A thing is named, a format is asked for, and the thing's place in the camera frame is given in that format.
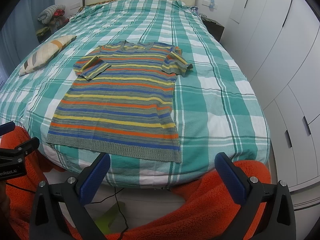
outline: cable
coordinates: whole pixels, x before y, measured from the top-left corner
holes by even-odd
[[[32,190],[25,189],[25,188],[22,188],[22,187],[18,187],[18,186],[16,186],[16,185],[13,185],[13,184],[8,183],[8,182],[6,182],[6,184],[7,184],[8,186],[15,187],[15,188],[17,188],[17,189],[20,189],[20,190],[23,190],[23,191],[26,191],[26,192],[30,192],[30,193],[33,193],[33,194],[36,193],[36,192],[34,192],[34,191],[32,191]],[[123,187],[121,190],[119,190],[118,192],[116,192],[116,187],[115,187],[115,193],[114,193],[113,195],[111,195],[111,196],[109,196],[109,197],[106,197],[105,199],[103,199],[103,200],[101,200],[101,201],[98,201],[98,202],[91,202],[91,204],[97,204],[97,203],[102,203],[102,202],[105,201],[106,199],[111,198],[111,197],[113,197],[113,196],[116,197],[116,201],[117,201],[117,205],[118,205],[119,212],[120,212],[120,214],[122,215],[122,217],[124,218],[124,223],[125,223],[125,226],[126,226],[126,228],[120,233],[120,236],[119,236],[118,240],[121,240],[122,237],[123,237],[124,232],[129,229],[127,220],[126,220],[124,214],[123,214],[123,213],[121,212],[121,210],[120,210],[119,202],[118,202],[118,199],[117,199],[117,194],[118,194],[120,191],[122,191],[122,190],[124,190],[124,187]]]
[[[30,190],[30,189],[25,189],[25,188],[22,188],[22,187],[18,187],[18,186],[16,186],[16,185],[13,185],[13,184],[8,183],[8,182],[6,182],[6,184],[9,185],[9,186],[11,186],[11,187],[15,187],[15,188],[17,188],[17,189],[21,189],[21,190],[26,191],[26,192],[30,192],[30,193],[33,193],[33,194],[36,193],[35,191],[32,191],[32,190]]]
[[[98,204],[98,203],[102,203],[103,201],[105,201],[106,199],[108,199],[108,198],[110,198],[110,197],[113,197],[113,196],[115,196],[116,194],[118,194],[120,191],[122,191],[124,189],[124,187],[121,189],[121,190],[119,190],[118,192],[116,192],[116,190],[115,190],[115,193],[113,194],[113,195],[111,195],[111,196],[109,196],[109,197],[106,197],[105,199],[103,199],[103,200],[101,200],[101,201],[97,201],[97,202],[91,202],[90,204]]]
[[[123,237],[124,232],[129,229],[129,226],[128,226],[128,224],[127,224],[127,220],[125,219],[124,214],[123,214],[123,213],[121,212],[121,210],[120,210],[120,206],[119,206],[118,199],[117,199],[117,195],[116,195],[116,187],[115,187],[115,197],[116,197],[116,201],[117,201],[117,205],[118,205],[119,212],[120,212],[121,215],[123,216],[124,222],[125,222],[125,226],[126,226],[126,228],[121,232],[121,234],[120,234],[120,236],[119,236],[119,238],[118,238],[118,240],[121,240],[122,237]]]

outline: plaid bedsheet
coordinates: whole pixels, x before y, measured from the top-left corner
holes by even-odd
[[[222,151],[233,161],[267,160],[270,135],[257,98],[194,8],[180,1],[118,0],[86,7],[49,41],[67,34],[77,35],[76,40],[47,67],[19,77],[20,64],[0,92],[1,124],[14,121],[37,136],[40,152],[55,164],[79,173],[97,157],[97,152],[49,146],[47,133],[57,105],[76,79],[73,64],[98,45],[122,40],[179,46],[194,68],[187,77],[178,76],[173,95],[171,116],[180,137],[182,162],[111,155],[105,183],[170,187],[189,182],[212,170],[215,155]]]

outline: screw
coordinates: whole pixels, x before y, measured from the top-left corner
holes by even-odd
[[[76,178],[75,177],[70,177],[68,178],[68,183],[72,184],[76,181]]]
[[[283,187],[285,187],[285,186],[287,186],[287,183],[286,183],[284,180],[281,180],[281,181],[280,181],[280,185],[283,186]]]
[[[45,185],[45,181],[44,180],[39,182],[39,187],[43,187],[44,185]]]
[[[250,181],[251,181],[252,183],[257,183],[259,180],[258,180],[257,177],[250,177]]]

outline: wall outlet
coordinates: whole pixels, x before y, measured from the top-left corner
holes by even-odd
[[[202,5],[209,6],[210,2],[206,0],[202,0]]]
[[[207,1],[207,0],[202,0],[202,5],[209,7],[210,2]],[[217,7],[218,7],[218,5],[217,5],[216,3],[214,3],[214,7],[213,7],[213,8],[214,8],[214,9],[217,9]]]
[[[80,2],[71,4],[71,5],[69,6],[69,10],[72,10],[72,9],[75,9],[75,8],[78,8],[78,7],[81,7],[81,3],[80,3]]]

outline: short-sleeve knit shirt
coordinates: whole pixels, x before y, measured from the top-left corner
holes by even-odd
[[[181,161],[172,121],[177,75],[192,69],[161,42],[99,46],[74,64],[78,75],[59,103],[47,142],[157,161]]]

